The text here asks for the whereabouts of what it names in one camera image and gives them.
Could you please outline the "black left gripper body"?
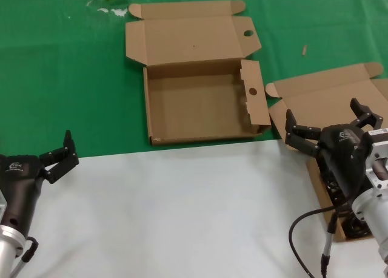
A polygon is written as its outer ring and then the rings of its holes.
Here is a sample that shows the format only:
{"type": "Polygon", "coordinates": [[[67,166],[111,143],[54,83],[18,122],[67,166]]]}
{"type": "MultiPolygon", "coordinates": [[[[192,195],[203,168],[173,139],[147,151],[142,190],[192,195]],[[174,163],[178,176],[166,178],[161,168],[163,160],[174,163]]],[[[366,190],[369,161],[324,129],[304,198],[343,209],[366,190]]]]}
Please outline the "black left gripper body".
{"type": "Polygon", "coordinates": [[[1,225],[29,233],[46,166],[34,155],[1,155],[1,193],[7,202],[1,225]]]}

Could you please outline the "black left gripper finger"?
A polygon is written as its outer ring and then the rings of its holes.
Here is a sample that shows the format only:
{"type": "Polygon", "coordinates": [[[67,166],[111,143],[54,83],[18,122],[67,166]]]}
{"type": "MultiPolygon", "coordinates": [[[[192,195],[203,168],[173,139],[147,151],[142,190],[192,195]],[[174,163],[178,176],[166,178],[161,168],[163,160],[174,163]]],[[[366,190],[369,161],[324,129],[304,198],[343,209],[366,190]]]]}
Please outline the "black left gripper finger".
{"type": "Polygon", "coordinates": [[[40,155],[39,161],[44,167],[42,176],[50,184],[56,183],[60,178],[79,165],[75,142],[70,130],[66,130],[65,132],[63,146],[40,155]]]}

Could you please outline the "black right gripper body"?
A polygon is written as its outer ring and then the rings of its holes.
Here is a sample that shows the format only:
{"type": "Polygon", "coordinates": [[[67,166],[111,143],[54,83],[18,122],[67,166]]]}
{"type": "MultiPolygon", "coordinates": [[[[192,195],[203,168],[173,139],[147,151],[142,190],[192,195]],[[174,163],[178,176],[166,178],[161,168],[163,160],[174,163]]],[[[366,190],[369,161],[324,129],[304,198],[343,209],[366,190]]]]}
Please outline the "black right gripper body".
{"type": "Polygon", "coordinates": [[[369,189],[365,181],[365,157],[358,149],[363,133],[356,126],[337,124],[325,127],[318,141],[320,155],[348,200],[369,189]]]}

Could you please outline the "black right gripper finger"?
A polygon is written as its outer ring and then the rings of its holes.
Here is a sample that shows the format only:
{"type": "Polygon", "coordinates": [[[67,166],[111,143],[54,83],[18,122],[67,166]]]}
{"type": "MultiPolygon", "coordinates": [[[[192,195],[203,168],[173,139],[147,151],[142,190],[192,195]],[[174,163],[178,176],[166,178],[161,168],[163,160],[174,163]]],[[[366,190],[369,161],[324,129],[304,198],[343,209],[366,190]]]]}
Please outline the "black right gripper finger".
{"type": "Polygon", "coordinates": [[[320,128],[298,125],[292,111],[287,109],[285,129],[285,144],[306,155],[318,155],[319,146],[312,140],[320,139],[320,128]]]}
{"type": "Polygon", "coordinates": [[[361,129],[370,125],[373,130],[381,128],[383,118],[373,113],[368,106],[360,104],[356,98],[351,99],[350,108],[356,116],[356,119],[350,123],[351,126],[361,129]]]}

